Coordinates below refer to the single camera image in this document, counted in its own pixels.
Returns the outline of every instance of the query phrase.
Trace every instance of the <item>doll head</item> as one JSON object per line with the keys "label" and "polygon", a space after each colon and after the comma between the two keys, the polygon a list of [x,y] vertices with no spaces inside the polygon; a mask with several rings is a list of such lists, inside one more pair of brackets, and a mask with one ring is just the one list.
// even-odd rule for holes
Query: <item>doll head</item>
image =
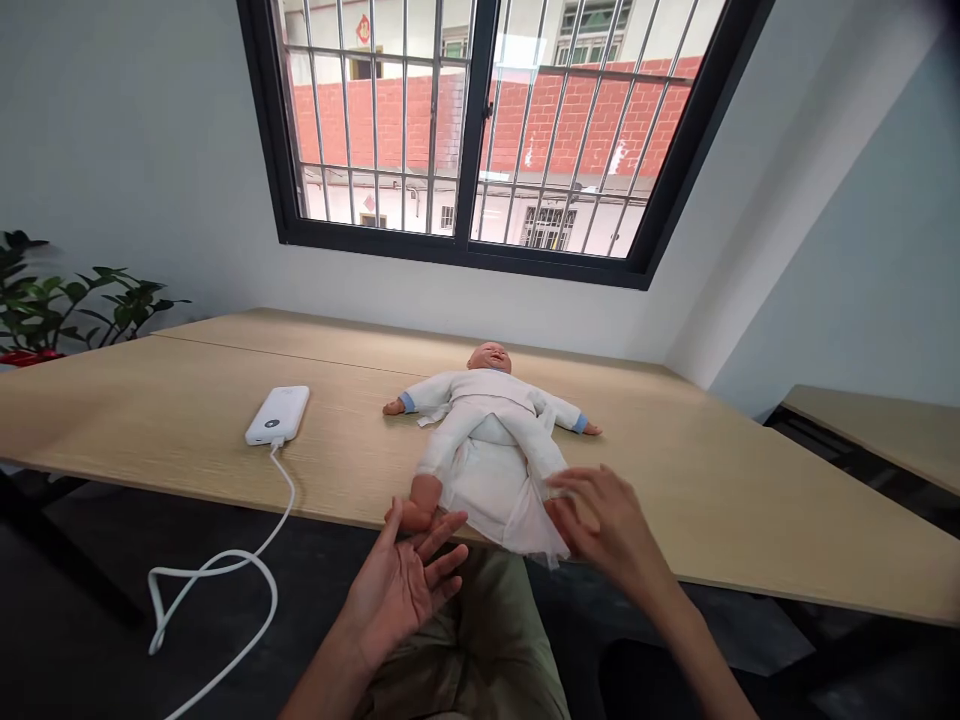
{"label": "doll head", "polygon": [[473,355],[467,360],[468,370],[478,370],[480,368],[502,370],[509,375],[510,371],[513,370],[513,363],[510,362],[510,355],[503,345],[490,342],[484,343],[474,350]]}

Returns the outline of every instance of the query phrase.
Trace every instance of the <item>usb cable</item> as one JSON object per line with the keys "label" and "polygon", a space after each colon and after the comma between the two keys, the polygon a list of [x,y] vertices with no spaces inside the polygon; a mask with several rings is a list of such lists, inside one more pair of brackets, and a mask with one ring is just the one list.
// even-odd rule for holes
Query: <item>usb cable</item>
{"label": "usb cable", "polygon": [[[273,538],[275,538],[277,533],[280,532],[280,528],[283,527],[283,523],[286,522],[287,517],[290,515],[290,510],[293,508],[293,502],[297,497],[297,490],[293,485],[293,481],[290,479],[287,471],[283,469],[283,465],[280,464],[280,460],[277,458],[277,451],[282,447],[283,437],[274,438],[273,442],[270,443],[270,459],[273,461],[273,464],[277,466],[280,474],[283,475],[283,479],[287,481],[287,485],[290,486],[290,501],[287,503],[287,509],[284,511],[283,517],[280,518],[280,522],[277,523],[277,526],[273,529],[273,532],[270,533],[270,536],[264,541],[263,545],[261,545],[256,552],[250,553],[246,550],[224,550],[222,553],[218,553],[207,560],[203,565],[200,566],[199,570],[178,570],[177,568],[156,567],[147,574],[147,585],[150,588],[150,601],[153,603],[153,610],[157,619],[157,630],[153,634],[153,639],[150,641],[150,649],[148,651],[150,655],[156,654],[156,652],[162,647],[163,635],[167,628],[167,623],[170,622],[170,618],[173,617],[173,613],[176,612],[177,608],[180,606],[180,603],[183,601],[183,598],[186,597],[188,592],[190,592],[190,588],[192,588],[194,583],[196,583],[200,578],[225,575],[226,573],[233,572],[234,570],[239,570],[249,563],[253,563],[253,565],[255,565],[256,568],[263,574],[263,577],[266,578],[267,585],[270,586],[270,612],[257,634],[253,636],[253,639],[247,643],[246,647],[244,647],[243,650],[241,650],[237,656],[231,660],[225,668],[223,668],[223,670],[221,670],[210,682],[204,685],[196,695],[168,715],[166,720],[174,720],[174,718],[180,717],[187,710],[196,705],[208,692],[215,688],[217,683],[223,680],[223,678],[227,676],[227,673],[233,670],[240,663],[240,661],[246,657],[247,653],[253,649],[253,646],[256,645],[260,638],[263,637],[264,633],[267,631],[267,628],[270,627],[270,623],[273,621],[273,616],[277,611],[277,600],[279,599],[279,594],[277,593],[277,583],[276,580],[273,579],[270,569],[260,559],[260,554],[267,549],[267,546],[270,544]],[[242,558],[242,560],[238,563],[234,563],[233,565],[211,568],[212,565],[215,565],[217,562],[227,557]],[[160,575],[163,575],[164,577],[190,579],[190,581],[183,586],[180,594],[177,595],[176,599],[170,604],[169,609],[166,611],[163,607],[163,598],[160,596],[160,588],[157,586],[157,577]]]}

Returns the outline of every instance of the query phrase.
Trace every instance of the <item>red brick wall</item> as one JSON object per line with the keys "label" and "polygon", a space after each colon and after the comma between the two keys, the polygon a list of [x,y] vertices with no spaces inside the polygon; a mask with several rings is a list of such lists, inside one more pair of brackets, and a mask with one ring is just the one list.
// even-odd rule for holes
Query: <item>red brick wall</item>
{"label": "red brick wall", "polygon": [[[699,57],[681,58],[676,74],[694,77],[700,67],[700,60]],[[669,60],[650,60],[643,63],[641,72],[666,73],[669,64]],[[633,64],[611,63],[608,67],[611,70],[630,71],[633,69]],[[503,77],[500,104],[497,109],[497,132],[490,164],[490,169],[494,172],[512,174],[516,167],[517,151],[523,132],[523,111],[527,93],[530,90],[528,77],[526,73],[518,73],[516,76],[505,74]],[[521,172],[542,172],[544,169],[562,82],[560,77],[541,75],[534,83],[530,115],[527,120],[527,134],[522,149]],[[431,83],[430,77],[411,77],[407,80],[407,165],[411,168],[426,168],[428,162]],[[353,80],[347,83],[350,142],[354,166],[373,166],[373,113],[370,84],[369,80]],[[438,168],[457,166],[464,102],[463,84],[463,76],[460,74],[440,76],[436,149]],[[550,172],[565,174],[573,172],[595,87],[596,81],[589,78],[571,77],[567,82]],[[629,83],[623,81],[608,80],[601,84],[580,165],[581,173],[600,174],[604,171],[628,87]],[[625,154],[617,167],[617,175],[633,174],[661,91],[662,86],[656,84],[638,82],[634,87],[623,131],[620,134]],[[495,92],[495,84],[492,84],[491,100]],[[671,87],[667,91],[657,126],[653,130],[647,156],[640,170],[641,175],[655,176],[660,171],[689,92],[689,88],[686,87]],[[319,85],[318,93],[324,159],[334,165],[346,165],[341,85],[340,83]],[[294,103],[301,157],[304,162],[317,163],[320,161],[320,153],[317,147],[313,94],[309,85],[294,88]],[[401,164],[402,113],[403,81],[399,78],[377,80],[379,129],[377,137],[380,167],[399,167]],[[481,161],[483,168],[486,168],[489,131],[488,123]],[[530,164],[527,165],[526,156],[531,146]]]}

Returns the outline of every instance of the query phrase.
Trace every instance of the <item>doll leg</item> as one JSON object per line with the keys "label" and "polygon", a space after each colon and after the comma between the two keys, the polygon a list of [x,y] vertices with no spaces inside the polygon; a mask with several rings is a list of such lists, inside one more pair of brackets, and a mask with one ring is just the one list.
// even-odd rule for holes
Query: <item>doll leg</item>
{"label": "doll leg", "polygon": [[487,414],[482,408],[461,400],[454,405],[440,427],[430,434],[410,486],[410,499],[403,503],[401,530],[423,532],[430,528],[443,492],[443,484],[438,476],[442,469],[450,466],[457,448]]}
{"label": "doll leg", "polygon": [[497,413],[497,419],[517,441],[538,486],[542,487],[543,481],[554,473],[567,469],[567,463],[557,443],[550,437],[550,431],[533,413],[507,408]]}

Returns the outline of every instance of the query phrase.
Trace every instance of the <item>window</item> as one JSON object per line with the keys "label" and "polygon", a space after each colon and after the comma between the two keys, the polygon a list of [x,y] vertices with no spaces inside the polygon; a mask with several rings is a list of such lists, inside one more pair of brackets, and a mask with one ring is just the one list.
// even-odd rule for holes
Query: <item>window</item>
{"label": "window", "polygon": [[453,205],[444,205],[440,208],[440,229],[453,227]]}
{"label": "window", "polygon": [[[370,52],[370,48],[357,48],[357,52]],[[383,52],[383,46],[377,47],[377,52]],[[369,80],[372,63],[370,60],[351,60],[350,61],[350,79],[351,80]],[[377,62],[377,79],[383,77],[383,63]]]}
{"label": "window", "polygon": [[[607,62],[615,62],[620,50],[620,43],[623,42],[623,36],[617,35],[614,42],[610,45],[610,51],[607,53]],[[577,47],[573,51],[573,60],[571,65],[583,65],[584,63],[599,63],[603,57],[603,48],[606,46],[605,37],[588,38],[577,41]],[[566,65],[567,55],[570,53],[570,43],[560,41],[557,43],[556,57],[554,65]]]}
{"label": "window", "polygon": [[576,210],[568,210],[565,222],[562,209],[540,208],[537,222],[533,222],[536,208],[527,207],[527,215],[523,221],[523,238],[521,244],[541,250],[566,250],[567,240],[570,239],[570,230],[577,219]]}
{"label": "window", "polygon": [[440,55],[443,57],[465,58],[467,56],[467,28],[444,28]]}
{"label": "window", "polygon": [[237,4],[280,242],[645,290],[772,0]]}
{"label": "window", "polygon": [[[620,14],[617,15],[615,27],[618,31],[623,31],[627,27],[627,18],[630,14],[630,0],[624,0],[620,7]],[[583,14],[580,19],[580,35],[590,33],[606,33],[613,24],[614,15],[617,13],[617,3],[613,0],[604,0],[602,2],[587,2],[583,5]],[[560,36],[568,37],[574,34],[574,28],[577,24],[577,3],[567,3],[563,11],[563,20],[560,23]]]}
{"label": "window", "polygon": [[[374,222],[374,216],[367,213],[360,213],[360,224],[364,227],[377,227],[377,224]],[[380,216],[380,227],[387,226],[387,216]]]}

